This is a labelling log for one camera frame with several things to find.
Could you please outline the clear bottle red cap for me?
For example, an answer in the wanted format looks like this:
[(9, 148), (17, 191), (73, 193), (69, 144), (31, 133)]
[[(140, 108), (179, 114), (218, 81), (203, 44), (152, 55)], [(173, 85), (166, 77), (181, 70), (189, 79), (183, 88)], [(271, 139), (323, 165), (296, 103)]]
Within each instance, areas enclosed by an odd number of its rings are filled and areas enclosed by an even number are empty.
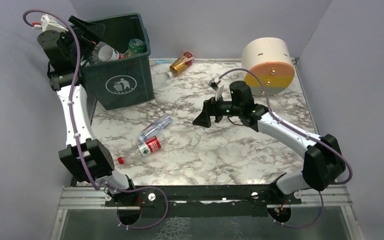
[(92, 51), (90, 56), (90, 61), (93, 64), (100, 64), (121, 60), (125, 57), (126, 56), (123, 53), (120, 53), (115, 48), (101, 41), (95, 44), (94, 50)]

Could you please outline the green tinted plastic bottle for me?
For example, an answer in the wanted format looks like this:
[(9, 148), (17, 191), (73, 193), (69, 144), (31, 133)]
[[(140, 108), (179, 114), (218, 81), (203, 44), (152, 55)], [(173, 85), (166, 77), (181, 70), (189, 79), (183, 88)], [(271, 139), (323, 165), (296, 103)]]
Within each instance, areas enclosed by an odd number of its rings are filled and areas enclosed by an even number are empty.
[(145, 49), (146, 45), (141, 39), (132, 38), (128, 43), (127, 55), (130, 57), (142, 54), (145, 52)]

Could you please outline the amber red-label bottle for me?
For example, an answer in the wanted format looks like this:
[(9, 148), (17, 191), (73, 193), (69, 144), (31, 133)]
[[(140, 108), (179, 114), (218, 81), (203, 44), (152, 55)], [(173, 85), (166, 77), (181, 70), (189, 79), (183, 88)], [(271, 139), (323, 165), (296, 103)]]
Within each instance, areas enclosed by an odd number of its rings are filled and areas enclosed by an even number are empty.
[(193, 54), (188, 51), (185, 51), (179, 58), (177, 58), (170, 66), (169, 70), (166, 73), (169, 78), (179, 76), (183, 73), (188, 67), (190, 67), (195, 60)]

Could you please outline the crushed clear blue bottle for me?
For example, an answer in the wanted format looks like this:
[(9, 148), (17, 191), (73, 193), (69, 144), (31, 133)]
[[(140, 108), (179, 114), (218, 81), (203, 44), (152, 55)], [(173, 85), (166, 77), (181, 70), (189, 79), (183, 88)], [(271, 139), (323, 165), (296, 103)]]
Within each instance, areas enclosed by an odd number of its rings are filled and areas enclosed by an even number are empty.
[(160, 133), (162, 130), (167, 128), (173, 122), (172, 117), (165, 113), (163, 116), (158, 118), (153, 123), (149, 124), (146, 128), (144, 128), (140, 135), (138, 136), (138, 140), (140, 142), (144, 142), (156, 134)]

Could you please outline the clear bottle red green label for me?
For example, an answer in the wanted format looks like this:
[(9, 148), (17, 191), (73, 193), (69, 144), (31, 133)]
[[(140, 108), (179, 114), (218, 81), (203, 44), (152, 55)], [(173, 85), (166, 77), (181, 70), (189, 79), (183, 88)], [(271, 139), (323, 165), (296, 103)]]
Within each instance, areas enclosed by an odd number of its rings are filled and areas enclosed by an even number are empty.
[(159, 151), (166, 138), (165, 136), (160, 133), (155, 136), (152, 136), (151, 138), (134, 145), (127, 151), (125, 151), (121, 156), (117, 158), (117, 161), (120, 165), (125, 164), (127, 161), (132, 161), (140, 158), (146, 158), (153, 153)]

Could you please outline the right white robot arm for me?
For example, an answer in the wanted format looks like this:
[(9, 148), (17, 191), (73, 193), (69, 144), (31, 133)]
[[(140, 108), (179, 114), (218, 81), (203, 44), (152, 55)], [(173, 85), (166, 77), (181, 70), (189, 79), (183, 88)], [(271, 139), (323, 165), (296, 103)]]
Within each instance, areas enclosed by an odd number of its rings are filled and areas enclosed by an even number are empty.
[(221, 91), (222, 88), (218, 88), (213, 97), (203, 102), (201, 113), (192, 122), (194, 126), (209, 128), (211, 117), (216, 123), (223, 117), (238, 117), (244, 126), (278, 140), (303, 159), (301, 171), (285, 173), (269, 184), (272, 196), (281, 198), (307, 189), (323, 191), (346, 170), (334, 136), (292, 129), (288, 122), (270, 113), (266, 106), (255, 103), (252, 91), (244, 81), (234, 81), (229, 85), (231, 100), (224, 100)]

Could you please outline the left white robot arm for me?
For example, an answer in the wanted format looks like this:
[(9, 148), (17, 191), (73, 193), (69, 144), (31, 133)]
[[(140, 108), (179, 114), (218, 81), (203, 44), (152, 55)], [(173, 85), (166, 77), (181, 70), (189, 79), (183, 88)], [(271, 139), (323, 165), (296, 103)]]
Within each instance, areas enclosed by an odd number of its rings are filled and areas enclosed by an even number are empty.
[(100, 38), (86, 30), (82, 41), (67, 21), (46, 11), (30, 26), (42, 31), (37, 41), (53, 67), (48, 75), (50, 86), (64, 112), (66, 141), (58, 152), (60, 161), (79, 182), (90, 183), (97, 190), (105, 187), (112, 196), (133, 194), (133, 181), (115, 169), (110, 151), (93, 134), (86, 106), (88, 95), (80, 83), (82, 60)]

